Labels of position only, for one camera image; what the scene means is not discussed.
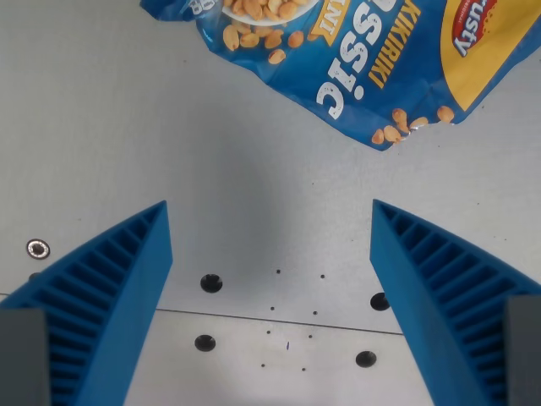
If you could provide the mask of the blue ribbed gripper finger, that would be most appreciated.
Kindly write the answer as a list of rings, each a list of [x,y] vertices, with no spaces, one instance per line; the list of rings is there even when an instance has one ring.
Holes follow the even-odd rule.
[[[434,404],[539,404],[537,282],[381,200],[370,260]]]
[[[107,229],[14,290],[41,310],[53,405],[121,405],[173,263],[167,203]]]

